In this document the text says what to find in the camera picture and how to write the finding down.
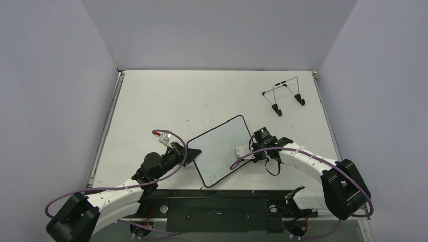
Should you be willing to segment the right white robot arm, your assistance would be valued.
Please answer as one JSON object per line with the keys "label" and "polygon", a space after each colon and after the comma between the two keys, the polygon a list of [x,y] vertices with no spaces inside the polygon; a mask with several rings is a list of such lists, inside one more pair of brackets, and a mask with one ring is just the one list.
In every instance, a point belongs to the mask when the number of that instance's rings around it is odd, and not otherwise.
{"label": "right white robot arm", "polygon": [[318,156],[286,137],[277,138],[263,127],[249,141],[246,159],[276,161],[309,175],[321,184],[319,189],[299,186],[285,196],[285,210],[291,215],[302,211],[326,210],[336,218],[370,217],[373,214],[371,193],[353,161],[336,161]]}

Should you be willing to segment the small black-framed whiteboard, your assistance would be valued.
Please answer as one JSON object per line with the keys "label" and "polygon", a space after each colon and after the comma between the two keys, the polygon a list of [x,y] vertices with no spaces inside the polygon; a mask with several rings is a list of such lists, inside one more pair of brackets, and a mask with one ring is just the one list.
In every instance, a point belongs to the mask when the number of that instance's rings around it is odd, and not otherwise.
{"label": "small black-framed whiteboard", "polygon": [[237,170],[230,170],[238,160],[235,149],[248,146],[250,138],[244,117],[237,115],[187,142],[188,148],[202,150],[194,164],[206,188],[213,187]]}

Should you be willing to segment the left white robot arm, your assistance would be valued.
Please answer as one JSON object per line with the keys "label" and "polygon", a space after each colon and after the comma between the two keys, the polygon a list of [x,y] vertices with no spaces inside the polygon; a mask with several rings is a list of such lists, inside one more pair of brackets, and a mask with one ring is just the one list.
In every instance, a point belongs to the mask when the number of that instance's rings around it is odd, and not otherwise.
{"label": "left white robot arm", "polygon": [[186,166],[202,153],[173,142],[165,154],[148,153],[136,173],[112,189],[98,189],[94,194],[73,193],[46,226],[54,241],[90,241],[91,237],[118,219],[150,212],[144,197],[158,187],[158,179],[175,166]]}

